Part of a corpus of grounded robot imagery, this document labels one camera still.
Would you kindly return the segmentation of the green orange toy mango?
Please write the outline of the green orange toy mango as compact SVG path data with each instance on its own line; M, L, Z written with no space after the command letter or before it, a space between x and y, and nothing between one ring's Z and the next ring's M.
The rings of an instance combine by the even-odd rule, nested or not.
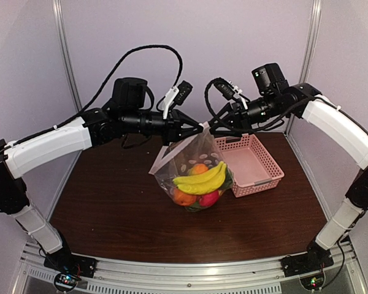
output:
M192 175L200 175L202 173L205 173L209 170L208 166L205 164L196 164L194 165L188 172L190 176Z

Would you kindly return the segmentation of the clear zip top bag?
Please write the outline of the clear zip top bag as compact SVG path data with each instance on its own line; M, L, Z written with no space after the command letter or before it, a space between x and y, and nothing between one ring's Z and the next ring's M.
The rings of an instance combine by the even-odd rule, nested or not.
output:
M214 136L209 132L209 124L205 122L202 126L202 133L163 146L148 172L172 201L174 189L177 188L173 183L174 178L190 176L188 172L196 164L205 164L210 170L220 161L225 163Z

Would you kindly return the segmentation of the yellow toy banana bunch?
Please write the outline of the yellow toy banana bunch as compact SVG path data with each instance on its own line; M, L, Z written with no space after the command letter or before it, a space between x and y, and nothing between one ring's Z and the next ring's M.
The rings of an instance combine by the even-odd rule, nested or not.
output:
M204 195L220 188L226 179L227 164L220 161L216 167L205 173L191 176L179 176L173 179L174 185L182 192Z

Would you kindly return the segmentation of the pink perforated plastic basket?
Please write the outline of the pink perforated plastic basket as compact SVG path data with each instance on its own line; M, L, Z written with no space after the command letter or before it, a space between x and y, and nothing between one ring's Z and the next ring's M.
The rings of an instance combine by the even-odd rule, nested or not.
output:
M255 135L220 137L215 142L234 174L232 192L237 198L273 189L285 176Z

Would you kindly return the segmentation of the orange toy orange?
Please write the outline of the orange toy orange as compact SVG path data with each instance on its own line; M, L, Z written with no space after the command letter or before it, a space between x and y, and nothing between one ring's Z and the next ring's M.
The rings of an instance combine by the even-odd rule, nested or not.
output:
M180 206L191 206L197 201L197 196L186 194L183 191L179 190L178 188L175 188L173 194L173 201L174 203Z

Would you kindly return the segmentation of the red toy apple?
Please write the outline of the red toy apple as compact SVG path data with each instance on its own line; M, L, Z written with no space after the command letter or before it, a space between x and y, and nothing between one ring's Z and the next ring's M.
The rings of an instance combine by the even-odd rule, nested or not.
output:
M219 199L220 193L218 190L215 190L209 194L202 195L199 199L199 204L202 207L213 206Z

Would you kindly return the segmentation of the green toy bell pepper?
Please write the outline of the green toy bell pepper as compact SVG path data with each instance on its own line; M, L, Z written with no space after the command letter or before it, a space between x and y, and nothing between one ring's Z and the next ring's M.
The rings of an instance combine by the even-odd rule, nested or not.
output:
M232 172L230 171L230 169L227 169L226 170L226 174L225 174L225 180L224 180L224 183L217 189L220 193L220 197L224 194L224 192L228 189L230 189L234 184L234 177L233 177L233 174ZM186 206L185 209L189 212L198 212L198 211L202 211L203 209L207 209L209 207L202 207L200 204L199 204L199 199L202 195L197 195L197 201L192 204L191 206Z

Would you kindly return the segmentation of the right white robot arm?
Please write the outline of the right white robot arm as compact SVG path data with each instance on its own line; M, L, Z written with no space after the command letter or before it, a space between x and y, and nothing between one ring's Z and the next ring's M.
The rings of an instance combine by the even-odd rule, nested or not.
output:
M224 78L214 78L207 84L204 98L212 115L211 134L255 134L270 130L284 117L295 116L322 131L360 168L339 208L311 240L307 252L286 258L313 271L326 263L331 247L344 239L368 210L368 131L312 85L290 85L275 62L251 74L260 94L251 102L238 86Z

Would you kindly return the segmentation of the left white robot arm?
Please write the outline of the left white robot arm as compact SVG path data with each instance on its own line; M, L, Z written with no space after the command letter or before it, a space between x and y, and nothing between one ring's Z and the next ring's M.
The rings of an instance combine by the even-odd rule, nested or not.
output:
M84 111L63 126L55 126L34 138L10 143L0 140L0 213L12 216L61 271L72 271L75 257L64 236L28 198L23 175L67 154L95 148L127 134L159 135L168 145L202 132L198 122L174 110L192 89L187 81L182 81L168 90L162 112L151 111L144 108L145 98L153 97L147 81L119 78L102 108Z

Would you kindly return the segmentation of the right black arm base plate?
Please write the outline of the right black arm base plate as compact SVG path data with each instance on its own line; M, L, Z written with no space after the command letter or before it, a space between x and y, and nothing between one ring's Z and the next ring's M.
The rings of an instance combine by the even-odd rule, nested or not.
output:
M330 255L319 260L307 252L299 255L287 255L280 260L280 263L285 277L291 277L320 271L324 267L332 266L334 261Z

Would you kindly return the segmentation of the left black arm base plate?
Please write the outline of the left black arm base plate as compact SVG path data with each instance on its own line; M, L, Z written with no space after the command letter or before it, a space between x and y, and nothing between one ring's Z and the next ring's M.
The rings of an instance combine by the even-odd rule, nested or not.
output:
M58 251L47 254L44 266L65 274L80 277L94 277L97 260L92 257L84 257L71 252Z

